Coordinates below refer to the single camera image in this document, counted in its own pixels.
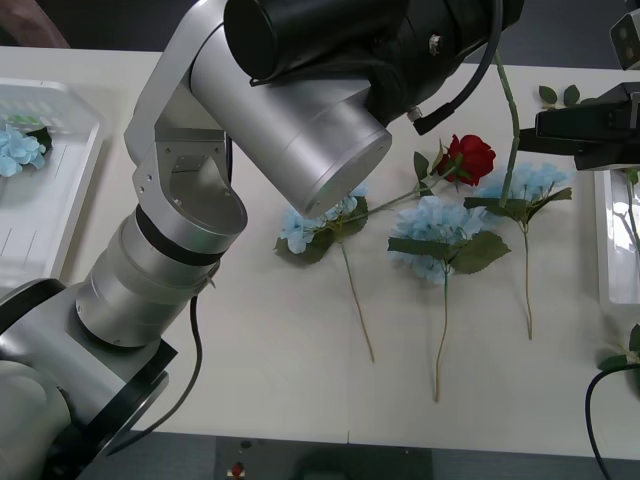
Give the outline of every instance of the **cable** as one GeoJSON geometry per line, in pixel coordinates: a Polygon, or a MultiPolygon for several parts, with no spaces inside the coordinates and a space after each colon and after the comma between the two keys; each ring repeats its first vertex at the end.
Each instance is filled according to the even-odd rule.
{"type": "Polygon", "coordinates": [[[231,180],[233,179],[233,140],[228,133],[225,135],[224,146],[224,158],[227,164],[227,175],[229,176],[229,183],[231,183],[231,180]]]}
{"type": "Polygon", "coordinates": [[[487,42],[487,48],[484,51],[482,60],[476,69],[473,77],[469,80],[469,83],[462,89],[462,91],[451,100],[449,103],[445,103],[430,115],[416,120],[413,125],[416,131],[420,135],[424,135],[434,128],[436,128],[441,122],[449,118],[456,111],[460,105],[467,101],[475,89],[480,85],[480,82],[484,78],[489,66],[493,61],[493,57],[498,50],[498,44],[500,43],[500,35],[502,34],[502,26],[504,24],[504,3],[503,0],[493,0],[493,16],[491,20],[491,33],[489,34],[489,41],[487,42]]]}
{"type": "Polygon", "coordinates": [[[640,370],[640,365],[638,364],[624,365],[622,367],[615,367],[615,368],[611,368],[609,370],[600,372],[591,381],[591,384],[587,389],[587,395],[584,401],[584,415],[587,421],[587,433],[589,435],[589,442],[591,442],[591,448],[593,449],[593,454],[596,457],[596,462],[598,462],[598,467],[600,467],[600,471],[602,472],[602,475],[604,476],[605,480],[611,480],[611,475],[609,474],[609,471],[607,470],[607,467],[604,464],[602,457],[600,456],[600,450],[598,449],[598,444],[596,443],[596,437],[593,434],[593,425],[591,424],[591,397],[593,396],[593,391],[595,390],[596,385],[598,385],[598,383],[600,383],[602,379],[614,373],[624,372],[625,370],[640,370]]]}
{"type": "Polygon", "coordinates": [[[149,435],[151,432],[153,432],[156,428],[158,428],[164,422],[169,420],[169,418],[171,418],[173,414],[180,409],[182,404],[185,402],[185,400],[191,393],[191,390],[193,390],[193,387],[195,386],[196,381],[198,380],[198,375],[200,375],[200,370],[202,369],[202,356],[203,356],[202,355],[202,339],[200,338],[200,331],[198,329],[197,309],[198,309],[198,297],[195,296],[191,299],[191,303],[189,304],[189,312],[191,317],[191,332],[193,333],[193,340],[196,344],[196,365],[193,369],[193,374],[191,375],[191,380],[189,380],[189,384],[187,385],[187,388],[185,389],[182,396],[178,399],[176,404],[173,406],[173,408],[169,410],[163,417],[161,417],[153,425],[147,427],[146,430],[143,430],[142,432],[135,434],[130,439],[125,440],[120,445],[116,446],[113,450],[111,450],[111,452],[109,452],[109,456],[114,455],[118,452],[121,452],[125,448],[130,447],[131,445],[138,442],[139,440],[142,440],[144,437],[149,435]]]}

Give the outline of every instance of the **red rose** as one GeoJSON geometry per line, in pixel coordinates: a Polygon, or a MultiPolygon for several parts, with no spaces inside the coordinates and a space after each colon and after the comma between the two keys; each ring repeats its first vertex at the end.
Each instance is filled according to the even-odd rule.
{"type": "Polygon", "coordinates": [[[454,135],[448,152],[442,157],[442,161],[438,165],[438,173],[444,175],[455,167],[455,160],[458,155],[462,155],[462,164],[460,165],[460,170],[446,177],[449,182],[459,180],[475,187],[482,177],[489,175],[493,171],[493,160],[496,158],[496,152],[491,150],[489,145],[475,135],[466,135],[462,137],[462,140],[458,140],[458,137],[454,135]]]}

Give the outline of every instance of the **table surface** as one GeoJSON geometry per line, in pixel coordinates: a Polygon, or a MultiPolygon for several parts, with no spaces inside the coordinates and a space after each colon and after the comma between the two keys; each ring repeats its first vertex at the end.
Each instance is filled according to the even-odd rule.
{"type": "MultiPolygon", "coordinates": [[[[134,165],[122,134],[158,58],[155,53],[0,48],[0,65],[11,66],[0,75],[70,84],[109,122],[65,264],[67,282],[86,276],[136,205],[133,188],[123,183],[134,165]]],[[[474,68],[462,66],[422,111],[451,99],[474,68]]],[[[532,125],[540,109],[540,84],[562,89],[575,83],[592,97],[621,81],[640,80],[638,73],[603,70],[509,67],[507,73],[523,126],[532,125]]],[[[429,135],[418,137],[404,118],[390,130],[394,146],[368,180],[374,206],[413,186],[413,152],[433,156],[438,138],[447,144],[453,134],[480,135],[503,163],[511,144],[509,111],[495,70],[429,135]]],[[[545,158],[521,153],[519,160],[540,163],[545,158]]],[[[568,158],[547,160],[573,169],[568,158]]],[[[333,248],[308,268],[274,255],[287,203],[238,152],[234,186],[246,204],[249,226],[225,255],[217,290],[201,296],[204,368],[186,404],[161,430],[590,455],[584,393],[612,332],[629,331],[634,322],[601,313],[593,175],[577,174],[573,184],[574,200],[550,206],[530,233],[532,342],[526,334],[524,249],[517,228],[500,227],[512,254],[476,276],[452,281],[443,398],[435,404],[442,290],[424,285],[388,259],[395,213],[378,214],[347,243],[376,351],[371,364],[341,253],[333,248]]],[[[455,197],[452,186],[442,186],[441,192],[455,197]]],[[[171,385],[138,428],[173,405],[192,372],[195,354],[185,313],[165,338],[180,352],[168,368],[171,385]]],[[[603,382],[593,409],[603,455],[640,459],[638,407],[624,376],[603,382]]]]}

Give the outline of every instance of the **rose stem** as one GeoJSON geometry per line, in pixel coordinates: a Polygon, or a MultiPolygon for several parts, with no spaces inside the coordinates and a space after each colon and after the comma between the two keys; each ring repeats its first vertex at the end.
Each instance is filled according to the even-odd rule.
{"type": "Polygon", "coordinates": [[[351,267],[349,266],[349,258],[347,257],[347,250],[344,248],[343,241],[339,243],[340,243],[340,248],[342,249],[342,256],[344,257],[344,263],[347,265],[347,273],[349,274],[349,283],[351,284],[351,291],[353,292],[353,298],[356,301],[356,305],[358,307],[358,315],[360,316],[360,324],[362,325],[364,338],[367,340],[367,345],[369,346],[371,363],[376,363],[376,357],[373,354],[373,347],[371,346],[371,340],[369,339],[369,333],[367,332],[367,325],[364,323],[364,315],[362,314],[362,308],[360,307],[360,301],[358,300],[358,294],[356,293],[356,286],[353,282],[353,276],[351,275],[351,267]]]}
{"type": "Polygon", "coordinates": [[[438,185],[438,183],[440,183],[440,181],[443,178],[448,177],[449,175],[451,175],[452,173],[455,173],[458,170],[458,167],[452,167],[449,170],[447,170],[444,175],[442,175],[441,177],[438,177],[438,179],[433,182],[433,185],[431,185],[430,187],[426,187],[426,188],[421,188],[419,190],[411,190],[410,192],[405,193],[404,195],[400,195],[398,198],[394,198],[393,200],[385,203],[384,205],[380,205],[379,207],[374,208],[373,210],[369,210],[369,212],[367,213],[363,213],[362,215],[358,215],[356,217],[353,218],[349,218],[348,220],[346,220],[344,223],[351,223],[351,222],[355,222],[356,220],[361,220],[363,218],[369,217],[370,215],[373,215],[374,213],[378,213],[381,210],[386,209],[387,207],[390,207],[391,205],[393,205],[394,203],[398,203],[400,200],[404,200],[407,197],[410,197],[411,195],[415,195],[416,193],[422,193],[422,192],[428,192],[431,191],[433,188],[436,187],[436,185],[438,185]]]}
{"type": "Polygon", "coordinates": [[[527,310],[529,311],[527,329],[529,330],[529,340],[533,340],[533,315],[531,313],[531,300],[529,299],[529,224],[524,224],[522,233],[524,235],[525,292],[527,296],[527,310]]]}
{"type": "Polygon", "coordinates": [[[442,340],[440,340],[440,349],[438,350],[438,359],[436,360],[436,403],[440,401],[440,372],[442,369],[442,350],[444,349],[444,341],[447,338],[447,329],[449,327],[449,270],[444,270],[444,331],[442,332],[442,340]]]}
{"type": "Polygon", "coordinates": [[[516,165],[516,156],[518,155],[518,146],[520,145],[520,119],[518,118],[518,107],[513,100],[513,93],[511,92],[511,86],[509,85],[509,79],[507,73],[504,71],[504,64],[502,63],[502,57],[500,52],[496,50],[494,56],[496,66],[498,67],[498,76],[500,77],[500,83],[502,89],[507,97],[509,103],[509,111],[511,112],[511,121],[513,123],[513,142],[511,143],[511,153],[509,154],[509,165],[507,166],[507,175],[504,177],[504,184],[502,185],[502,196],[500,197],[500,206],[504,208],[509,198],[509,191],[511,190],[511,179],[513,178],[513,169],[516,165]]]}

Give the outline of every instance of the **white tray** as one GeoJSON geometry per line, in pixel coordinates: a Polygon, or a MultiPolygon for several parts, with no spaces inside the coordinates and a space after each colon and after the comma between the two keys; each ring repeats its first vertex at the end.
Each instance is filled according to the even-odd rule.
{"type": "Polygon", "coordinates": [[[104,137],[103,118],[69,87],[0,78],[0,128],[47,126],[42,170],[0,178],[0,290],[57,277],[104,137]]]}
{"type": "MultiPolygon", "coordinates": [[[[600,304],[611,315],[640,313],[640,263],[629,222],[623,173],[596,172],[596,222],[600,304]]],[[[634,191],[633,213],[640,228],[640,199],[634,191]]]]}

